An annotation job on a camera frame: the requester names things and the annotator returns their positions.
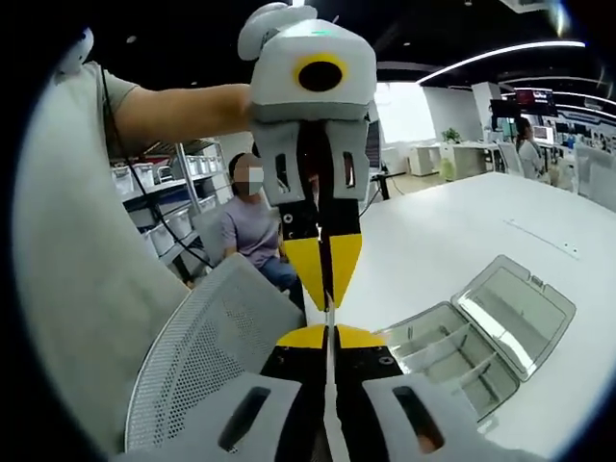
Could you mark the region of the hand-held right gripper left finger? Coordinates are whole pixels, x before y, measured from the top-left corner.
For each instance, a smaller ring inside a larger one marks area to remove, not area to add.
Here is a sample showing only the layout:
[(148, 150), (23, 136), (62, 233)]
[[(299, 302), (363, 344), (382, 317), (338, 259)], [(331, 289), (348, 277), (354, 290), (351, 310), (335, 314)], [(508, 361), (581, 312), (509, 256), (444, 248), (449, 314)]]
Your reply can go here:
[(116, 461), (314, 461), (322, 429), (325, 327), (284, 336), (264, 372), (245, 372), (194, 406), (155, 449)]

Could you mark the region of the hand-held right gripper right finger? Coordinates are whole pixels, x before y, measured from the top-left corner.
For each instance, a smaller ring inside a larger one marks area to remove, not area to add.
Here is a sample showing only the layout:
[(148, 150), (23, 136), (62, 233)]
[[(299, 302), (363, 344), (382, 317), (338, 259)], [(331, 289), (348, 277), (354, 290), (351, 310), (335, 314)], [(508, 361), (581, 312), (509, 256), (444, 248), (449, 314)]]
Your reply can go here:
[(384, 342), (339, 324), (335, 334), (337, 416), (351, 461), (541, 461), (477, 430), (460, 394), (404, 374)]

